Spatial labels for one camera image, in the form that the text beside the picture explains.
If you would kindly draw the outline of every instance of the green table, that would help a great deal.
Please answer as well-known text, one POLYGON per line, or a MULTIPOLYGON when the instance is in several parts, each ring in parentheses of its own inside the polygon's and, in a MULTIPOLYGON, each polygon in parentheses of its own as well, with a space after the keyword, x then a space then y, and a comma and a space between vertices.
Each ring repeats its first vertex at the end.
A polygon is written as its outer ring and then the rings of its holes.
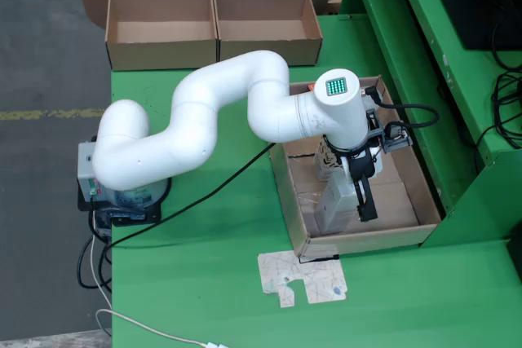
MULTIPOLYGON (((324 45, 316 67, 292 68, 292 81, 344 67, 392 79, 367 19, 319 18, 324 45)), ((134 99, 153 133, 169 121, 170 98, 188 71, 113 73, 113 99, 134 99)), ((219 114, 219 141, 198 170, 173 178, 169 214, 214 189, 266 143, 250 131, 246 102, 219 114)), ((115 239, 132 228, 114 228, 115 239)), ((501 241, 341 257, 347 300, 296 306, 264 295, 259 253, 291 244, 268 155, 220 193, 172 222, 113 250, 114 310, 166 333, 231 348, 490 347, 522 339, 522 290, 501 241)), ((113 346, 173 347, 113 317, 113 346)))

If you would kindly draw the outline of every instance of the box flap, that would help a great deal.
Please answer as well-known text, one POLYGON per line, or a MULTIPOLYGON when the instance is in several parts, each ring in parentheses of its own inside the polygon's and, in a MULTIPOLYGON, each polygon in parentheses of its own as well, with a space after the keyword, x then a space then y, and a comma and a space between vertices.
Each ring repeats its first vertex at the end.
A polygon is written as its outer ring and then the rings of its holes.
POLYGON ((82 0, 82 2, 87 18, 96 26, 105 29, 108 0, 82 0))

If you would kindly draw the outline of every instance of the concrete floor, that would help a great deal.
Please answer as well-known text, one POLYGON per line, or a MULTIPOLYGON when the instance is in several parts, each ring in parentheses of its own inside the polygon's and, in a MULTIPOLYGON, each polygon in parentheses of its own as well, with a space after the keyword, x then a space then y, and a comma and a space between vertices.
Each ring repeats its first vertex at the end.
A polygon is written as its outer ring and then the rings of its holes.
POLYGON ((97 328, 76 167, 110 103, 103 40, 81 0, 0 0, 0 341, 97 328))

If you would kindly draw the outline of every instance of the sticker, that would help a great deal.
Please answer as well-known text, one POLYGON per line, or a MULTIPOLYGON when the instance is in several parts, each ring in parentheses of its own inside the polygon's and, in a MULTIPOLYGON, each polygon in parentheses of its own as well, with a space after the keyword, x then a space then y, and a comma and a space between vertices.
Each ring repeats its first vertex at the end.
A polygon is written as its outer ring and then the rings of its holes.
POLYGON ((299 262, 293 251, 264 253, 258 256, 264 293, 277 293, 281 307, 295 305, 290 281, 303 280, 308 303, 344 301, 348 288, 339 260, 299 262))

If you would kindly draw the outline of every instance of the black cable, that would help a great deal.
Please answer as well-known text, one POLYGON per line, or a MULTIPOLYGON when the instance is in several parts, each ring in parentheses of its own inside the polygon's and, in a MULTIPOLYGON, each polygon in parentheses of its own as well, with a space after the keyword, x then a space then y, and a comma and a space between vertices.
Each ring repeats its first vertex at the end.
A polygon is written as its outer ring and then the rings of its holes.
POLYGON ((500 113, 501 106, 513 104, 517 101, 520 102, 520 100, 522 99, 522 89, 520 89, 519 87, 516 88, 515 92, 508 93, 505 96, 501 96, 500 94, 503 89, 507 88, 508 86, 511 86, 515 82, 518 82, 519 86, 522 86, 522 64, 515 67, 510 66, 504 63, 498 56, 497 47, 495 46, 495 37, 497 34, 498 27, 506 20, 506 9, 495 0, 487 1, 490 2, 502 13, 502 18, 495 24, 493 32, 491 33, 491 54, 493 55, 493 58, 497 62, 498 66, 504 68, 506 71, 498 75, 497 80, 495 81, 495 87, 493 88, 493 93, 491 94, 493 124, 482 132, 475 145, 473 161, 475 163, 475 169, 477 174, 479 173, 479 167, 477 163, 477 156, 479 156, 479 145, 489 130, 495 129, 496 132, 500 136, 502 136, 513 148, 520 149, 522 147, 519 143, 517 143, 522 141, 522 133, 508 130, 504 126, 507 122, 513 121, 516 118, 522 116, 522 112, 504 121, 502 120, 500 113), (509 81, 505 84, 502 84, 504 82, 504 79, 508 79, 509 81))
POLYGON ((402 122, 402 121, 390 121, 386 124, 384 130, 389 130, 391 126, 403 126, 404 128, 409 129, 417 129, 417 128, 425 128, 427 126, 432 126, 438 120, 440 120, 440 114, 431 106, 428 105, 422 105, 422 104, 401 104, 401 105, 389 105, 389 104, 383 104, 382 102, 377 102, 377 105, 381 108, 385 109, 422 109, 427 110, 428 112, 432 112, 434 117, 430 121, 426 122, 419 122, 419 123, 408 123, 408 122, 402 122))
POLYGON ((113 290, 107 285, 108 282, 105 281, 104 274, 102 272, 102 268, 104 266, 104 259, 105 259, 105 256, 107 255, 108 249, 109 249, 109 245, 105 244, 103 250, 101 251, 100 260, 98 261, 98 277, 100 278, 100 285, 102 287, 105 287, 105 289, 107 289, 107 291, 109 293, 113 293, 113 290))
MULTIPOLYGON (((506 124, 507 122, 510 122, 510 121, 513 121, 515 120, 516 118, 522 116, 522 112, 520 112, 519 114, 515 114, 513 117, 510 117, 508 118, 507 120, 504 120, 503 122, 501 122, 501 124, 506 124)), ((475 149, 475 155, 474 155, 474 160, 475 160, 475 170, 476 170, 476 173, 478 174, 480 171, 479 171, 479 168, 478 168, 478 165, 477 165, 477 161, 476 161, 476 155, 479 151, 479 145, 480 145, 480 142, 482 141, 482 139, 484 138, 484 136, 488 133, 489 130, 492 130, 494 127, 496 126, 496 124, 493 124, 492 126, 489 126, 488 128, 486 128, 484 130, 484 132, 482 132, 482 134, 480 135, 479 139, 477 140, 476 142, 476 149, 475 149)))
POLYGON ((92 222, 93 216, 94 216, 93 209, 90 209, 89 210, 89 230, 91 230, 92 235, 95 236, 97 240, 100 240, 104 244, 107 244, 108 240, 106 238, 103 238, 103 236, 98 234, 98 232, 95 230, 95 228, 93 226, 93 222, 92 222))
POLYGON ((111 259, 108 257, 108 254, 105 254, 105 261, 108 262, 109 265, 112 265, 113 262, 111 261, 111 259))
POLYGON ((97 289, 98 288, 97 285, 84 284, 83 280, 82 280, 83 256, 85 255, 85 252, 86 252, 87 248, 89 247, 89 245, 91 244, 91 242, 92 242, 92 236, 89 236, 89 240, 83 245, 83 249, 82 249, 82 252, 80 253, 80 257, 78 257, 78 263, 77 263, 77 267, 76 267, 76 278, 78 280, 78 284, 83 289, 97 289))
POLYGON ((130 238, 133 238, 135 236, 138 236, 140 234, 143 234, 144 232, 147 232, 149 230, 152 230, 154 227, 158 227, 158 226, 161 226, 163 223, 166 223, 168 222, 169 220, 171 220, 172 218, 175 218, 176 216, 178 215, 181 215, 183 212, 186 212, 188 211, 189 209, 191 209, 192 207, 195 207, 196 205, 202 203, 203 201, 207 200, 207 199, 210 199, 213 195, 215 195, 217 192, 219 192, 221 189, 223 189, 224 187, 226 187, 231 181, 233 181, 239 174, 241 174, 243 171, 245 171, 246 169, 248 169, 254 162, 256 162, 261 156, 263 156, 265 154, 265 152, 267 152, 268 150, 270 150, 270 148, 274 147, 276 144, 275 143, 270 143, 269 145, 267 145, 260 153, 258 153, 256 156, 254 156, 246 165, 244 165, 243 167, 241 167, 236 173, 234 173, 233 175, 231 175, 227 180, 225 180, 221 185, 219 185, 216 189, 214 189, 211 193, 207 194, 206 196, 203 196, 201 199, 198 199, 196 201, 194 201, 193 203, 187 205, 186 207, 183 207, 182 209, 180 209, 179 211, 176 211, 174 212, 173 214, 167 216, 166 218, 162 219, 161 221, 159 222, 156 222, 154 223, 153 225, 149 226, 149 227, 145 227, 141 230, 138 230, 132 234, 129 234, 128 236, 124 236, 123 238, 121 238, 120 240, 116 240, 114 241, 112 244, 108 244, 108 245, 105 245, 104 249, 102 250, 101 252, 101 255, 100 255, 100 261, 98 262, 98 275, 100 277, 100 283, 103 287, 107 288, 108 289, 108 286, 107 286, 107 282, 104 280, 104 277, 102 275, 102 266, 104 264, 104 257, 105 257, 105 254, 111 249, 113 248, 114 246, 116 246, 117 244, 120 244, 121 242, 123 242, 124 240, 129 240, 130 238))
POLYGON ((491 54, 495 58, 495 61, 497 62, 497 64, 499 66, 501 66, 502 68, 504 68, 505 70, 507 70, 507 71, 514 71, 514 72, 521 72, 522 71, 522 64, 519 64, 519 65, 517 65, 515 67, 511 67, 510 65, 507 65, 506 63, 504 63, 500 59, 500 57, 498 56, 498 53, 497 53, 497 48, 495 47, 495 35, 497 33, 498 26, 500 26, 502 24, 502 22, 504 22, 505 20, 506 20, 506 16, 503 16, 497 22, 497 24, 495 24, 495 27, 493 28, 493 33, 491 34, 491 54))

